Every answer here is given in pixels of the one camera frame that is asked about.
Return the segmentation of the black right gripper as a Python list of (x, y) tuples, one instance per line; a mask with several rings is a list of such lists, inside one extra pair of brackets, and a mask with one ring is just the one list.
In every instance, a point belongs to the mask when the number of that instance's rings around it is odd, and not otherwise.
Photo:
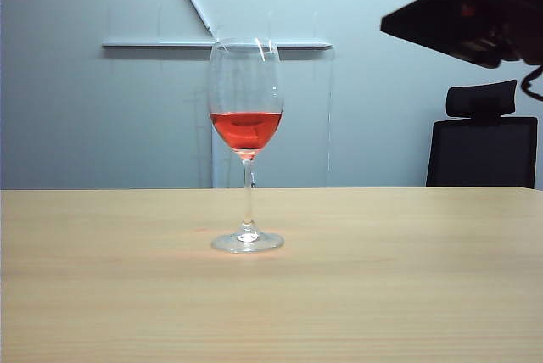
[(542, 0), (416, 0), (385, 15), (381, 32), (486, 69), (542, 64)]

